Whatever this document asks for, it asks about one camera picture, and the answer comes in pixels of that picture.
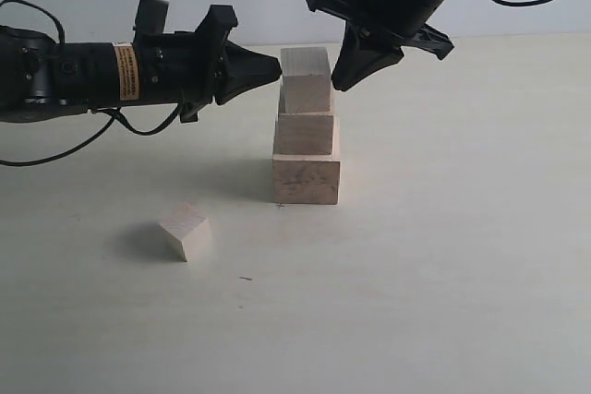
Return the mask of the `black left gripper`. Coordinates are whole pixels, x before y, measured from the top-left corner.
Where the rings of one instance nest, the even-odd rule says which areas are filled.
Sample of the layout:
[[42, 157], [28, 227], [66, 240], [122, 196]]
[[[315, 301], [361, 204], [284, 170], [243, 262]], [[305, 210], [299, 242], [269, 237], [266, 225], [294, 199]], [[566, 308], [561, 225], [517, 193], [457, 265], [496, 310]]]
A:
[[68, 106], [105, 108], [180, 104], [181, 120], [276, 82], [276, 57], [228, 40], [231, 6], [213, 5], [193, 31], [145, 34], [134, 42], [69, 43], [54, 63], [54, 96]]

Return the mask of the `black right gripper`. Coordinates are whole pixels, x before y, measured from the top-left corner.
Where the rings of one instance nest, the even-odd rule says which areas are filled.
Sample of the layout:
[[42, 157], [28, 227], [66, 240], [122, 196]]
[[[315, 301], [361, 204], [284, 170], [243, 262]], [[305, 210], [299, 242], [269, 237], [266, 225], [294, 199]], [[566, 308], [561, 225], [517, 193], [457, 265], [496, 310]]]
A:
[[428, 25], [444, 0], [306, 0], [308, 9], [345, 21], [344, 38], [332, 71], [336, 90], [350, 90], [372, 74], [398, 64], [401, 47], [445, 58], [450, 38]]

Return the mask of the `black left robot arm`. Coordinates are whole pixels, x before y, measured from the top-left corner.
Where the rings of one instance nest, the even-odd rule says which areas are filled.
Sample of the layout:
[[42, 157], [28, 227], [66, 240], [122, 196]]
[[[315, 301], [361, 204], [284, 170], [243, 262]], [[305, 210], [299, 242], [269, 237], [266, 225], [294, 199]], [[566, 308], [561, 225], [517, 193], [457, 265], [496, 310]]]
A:
[[1, 120], [36, 123], [101, 110], [174, 104], [183, 123], [277, 81], [277, 58], [229, 39], [231, 6], [211, 6], [193, 31], [137, 32], [133, 42], [55, 42], [2, 27]]

